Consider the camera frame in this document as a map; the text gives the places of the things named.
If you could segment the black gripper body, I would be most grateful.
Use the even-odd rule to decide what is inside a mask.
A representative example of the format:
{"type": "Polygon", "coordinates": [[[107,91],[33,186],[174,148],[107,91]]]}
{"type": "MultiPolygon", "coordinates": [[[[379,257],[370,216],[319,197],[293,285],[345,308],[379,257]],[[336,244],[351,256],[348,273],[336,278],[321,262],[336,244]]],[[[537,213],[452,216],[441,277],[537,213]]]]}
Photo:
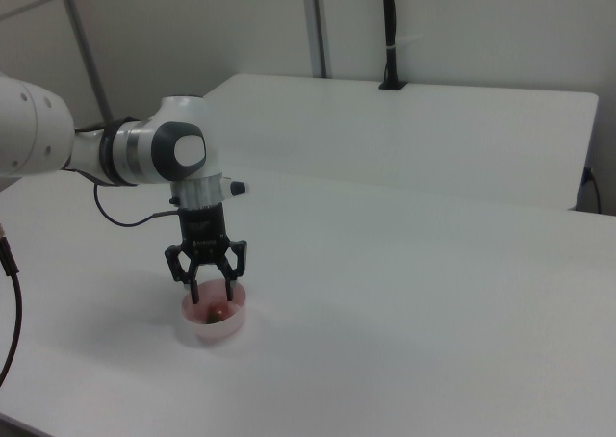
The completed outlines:
{"type": "Polygon", "coordinates": [[[198,210],[180,209],[181,249],[198,265],[213,265],[229,247],[223,205],[198,210]]]}

